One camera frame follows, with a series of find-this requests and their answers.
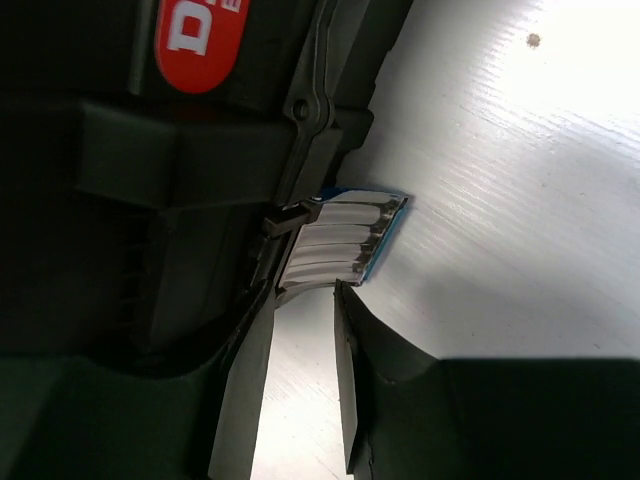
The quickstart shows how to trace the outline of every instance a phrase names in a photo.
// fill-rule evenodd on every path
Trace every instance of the black case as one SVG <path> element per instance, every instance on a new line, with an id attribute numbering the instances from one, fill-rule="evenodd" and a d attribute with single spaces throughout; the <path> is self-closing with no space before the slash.
<path id="1" fill-rule="evenodd" d="M 1 3 L 0 478 L 248 478 L 290 207 L 364 141 L 410 4 L 252 0 L 188 95 L 156 0 Z"/>

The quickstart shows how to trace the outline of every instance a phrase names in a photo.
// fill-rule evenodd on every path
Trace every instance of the white surface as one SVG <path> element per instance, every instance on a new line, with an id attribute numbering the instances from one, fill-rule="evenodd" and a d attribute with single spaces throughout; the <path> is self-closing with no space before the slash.
<path id="1" fill-rule="evenodd" d="M 333 340 L 333 291 L 276 312 L 252 480 L 347 479 Z"/>
<path id="2" fill-rule="evenodd" d="M 415 0 L 340 179 L 414 196 L 374 313 L 440 357 L 638 355 L 637 25 L 634 0 Z M 331 297 L 279 317 L 256 478 L 332 479 Z"/>

